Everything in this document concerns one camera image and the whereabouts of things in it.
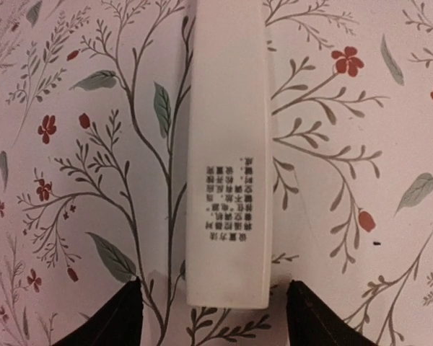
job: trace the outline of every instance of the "dark object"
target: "dark object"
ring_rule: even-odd
[[[302,281],[287,292],[291,346],[377,346],[343,322]]]
[[[53,346],[138,346],[143,327],[141,283],[126,283],[80,328]]]

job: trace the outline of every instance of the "white plastic object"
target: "white plastic object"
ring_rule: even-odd
[[[192,306],[268,306],[272,155],[266,52],[262,1],[198,1],[186,229]]]

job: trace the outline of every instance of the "floral pattern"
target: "floral pattern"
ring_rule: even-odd
[[[433,2],[259,1],[266,311],[184,303],[193,2],[0,1],[0,345],[51,346],[135,278],[144,345],[282,345],[291,276],[378,345],[433,345]]]

